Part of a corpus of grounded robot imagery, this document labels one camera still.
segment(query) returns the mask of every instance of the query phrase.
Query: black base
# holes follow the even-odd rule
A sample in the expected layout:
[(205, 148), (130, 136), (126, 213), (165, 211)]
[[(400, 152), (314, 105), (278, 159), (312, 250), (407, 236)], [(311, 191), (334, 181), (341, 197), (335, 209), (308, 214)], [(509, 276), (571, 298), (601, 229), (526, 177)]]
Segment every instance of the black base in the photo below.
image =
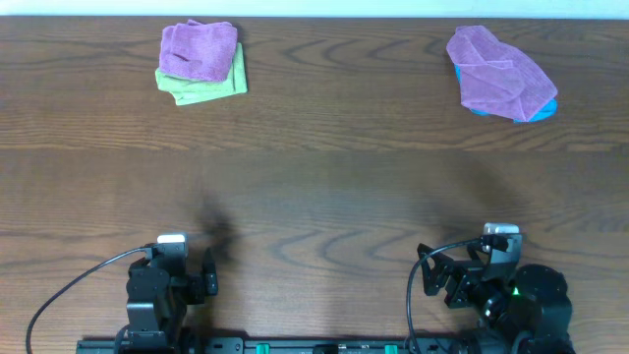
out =
[[(452, 338), (445, 337), (418, 338), (423, 354), (447, 354), (453, 341)], [(126, 345), (129, 345), (129, 342), (124, 340), (122, 348)], [(113, 354), (113, 347), (113, 340), (81, 340), (77, 343), (77, 354)], [(270, 350), (273, 351), (272, 354), (410, 354), (408, 342), (399, 339), (243, 340), (239, 337), (212, 337), (206, 340), (204, 346), (204, 354), (269, 354)], [(122, 353), (140, 352), (122, 351)], [(199, 353), (196, 353), (194, 348), (189, 348), (186, 353), (180, 354)]]

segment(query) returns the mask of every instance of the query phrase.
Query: folded towel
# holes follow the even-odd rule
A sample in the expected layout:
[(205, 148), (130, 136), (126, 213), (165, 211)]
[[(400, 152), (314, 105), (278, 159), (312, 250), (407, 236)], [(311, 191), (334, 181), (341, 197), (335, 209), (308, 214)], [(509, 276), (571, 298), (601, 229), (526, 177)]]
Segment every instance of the folded towel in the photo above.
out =
[(222, 83), (193, 81), (181, 77), (166, 75), (160, 69), (155, 70), (157, 87), (170, 92), (177, 105), (198, 103), (232, 94), (247, 92), (247, 78), (245, 76), (245, 58), (243, 45), (238, 43), (233, 57), (233, 63), (227, 79)]
[(162, 32), (159, 70), (168, 75), (223, 82), (236, 51), (238, 31), (229, 23), (188, 20)]
[(483, 26), (457, 28), (446, 50), (460, 69), (465, 107), (528, 122), (557, 95), (531, 58)]

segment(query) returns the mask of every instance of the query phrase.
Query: green connector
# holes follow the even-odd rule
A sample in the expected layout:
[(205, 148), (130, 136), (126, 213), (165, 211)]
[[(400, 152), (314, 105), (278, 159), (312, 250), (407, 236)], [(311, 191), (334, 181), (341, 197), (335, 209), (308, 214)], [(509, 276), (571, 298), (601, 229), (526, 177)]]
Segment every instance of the green connector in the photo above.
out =
[(270, 345), (268, 345), (268, 344), (258, 344), (258, 345), (256, 345), (256, 354), (269, 354), (270, 352), (271, 352), (271, 346)]
[(384, 354), (397, 354), (397, 345), (385, 345)]

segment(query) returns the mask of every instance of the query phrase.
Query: blue object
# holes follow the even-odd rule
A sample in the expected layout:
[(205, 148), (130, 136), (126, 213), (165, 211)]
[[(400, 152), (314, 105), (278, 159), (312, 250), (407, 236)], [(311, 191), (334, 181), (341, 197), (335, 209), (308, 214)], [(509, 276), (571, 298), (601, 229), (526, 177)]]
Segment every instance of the blue object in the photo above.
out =
[[(459, 84), (461, 83), (461, 68), (459, 68), (458, 65), (454, 66), (454, 72), (456, 73), (456, 80), (459, 82)], [(524, 121), (516, 121), (514, 120), (513, 123), (516, 124), (522, 124), (522, 123), (533, 123), (533, 122), (539, 122), (542, 121), (550, 116), (552, 116), (553, 114), (555, 114), (557, 112), (557, 108), (559, 107), (559, 104), (557, 104), (557, 100), (556, 99), (552, 99), (549, 103), (547, 103), (538, 113), (536, 113), (530, 121), (528, 122), (524, 122)], [(487, 112), (482, 112), (480, 110), (477, 109), (470, 109), (472, 111), (472, 113), (474, 114), (478, 114), (480, 116), (488, 116), (489, 113)]]

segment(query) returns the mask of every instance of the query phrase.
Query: cable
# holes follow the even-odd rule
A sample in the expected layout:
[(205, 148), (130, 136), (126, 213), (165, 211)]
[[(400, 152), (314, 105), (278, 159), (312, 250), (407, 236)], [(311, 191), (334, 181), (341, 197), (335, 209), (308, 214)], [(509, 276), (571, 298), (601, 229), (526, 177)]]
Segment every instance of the cable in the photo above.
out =
[(52, 304), (53, 301), (55, 301), (59, 296), (61, 296), (63, 293), (65, 293), (68, 289), (70, 289), (74, 284), (78, 283), (79, 281), (81, 281), (83, 278), (85, 278), (86, 276), (92, 274), (93, 272), (101, 269), (104, 266), (108, 266), (111, 265), (112, 263), (127, 257), (128, 255), (137, 253), (137, 252), (146, 252), (147, 248), (146, 247), (138, 247), (135, 248), (133, 250), (129, 250), (125, 253), (122, 253), (112, 259), (109, 259), (103, 263), (101, 263), (100, 265), (97, 265), (95, 267), (93, 267), (92, 269), (84, 272), (83, 274), (77, 276), (77, 278), (75, 278), (74, 280), (72, 280), (71, 282), (68, 283), (68, 285), (64, 286), (63, 288), (61, 288), (61, 290), (57, 291), (56, 294), (52, 295), (52, 297), (50, 297), (50, 299), (48, 299), (48, 301), (46, 301), (43, 305), (41, 305), (41, 307), (39, 308), (39, 310), (37, 310), (37, 312), (34, 314), (34, 316), (32, 317), (32, 319), (30, 320), (29, 323), (29, 327), (27, 328), (27, 339), (26, 339), (26, 345), (27, 345), (27, 353), (28, 354), (32, 354), (32, 349), (30, 348), (30, 337), (32, 335), (32, 328), (35, 326), (35, 322), (37, 321), (37, 319), (39, 318), (39, 316), (41, 315), (41, 313), (43, 313), (44, 310), (46, 310), (46, 308)]
[(118, 354), (120, 351), (120, 346), (122, 345), (122, 340), (125, 338), (127, 329), (129, 329), (129, 325), (125, 324), (122, 328), (120, 328), (120, 330), (118, 330), (118, 333), (116, 333), (116, 339), (114, 340), (114, 354)]
[(420, 350), (420, 345), (417, 341), (417, 337), (415, 336), (415, 329), (413, 328), (413, 318), (411, 315), (411, 291), (413, 289), (413, 279), (415, 279), (415, 273), (417, 273), (417, 269), (419, 269), (422, 264), (427, 262), (430, 257), (438, 253), (441, 253), (443, 251), (447, 251), (453, 248), (457, 248), (457, 247), (472, 245), (479, 242), (481, 242), (480, 239), (473, 239), (473, 240), (456, 242), (453, 244), (445, 245), (443, 247), (439, 247), (437, 249), (432, 250), (427, 255), (423, 256), (420, 260), (415, 262), (415, 265), (413, 265), (413, 268), (411, 269), (411, 273), (409, 274), (409, 282), (406, 286), (406, 320), (409, 323), (409, 335), (411, 336), (411, 339), (413, 341), (412, 345), (413, 347), (415, 347), (415, 351), (414, 351), (415, 354), (422, 354), (422, 351)]

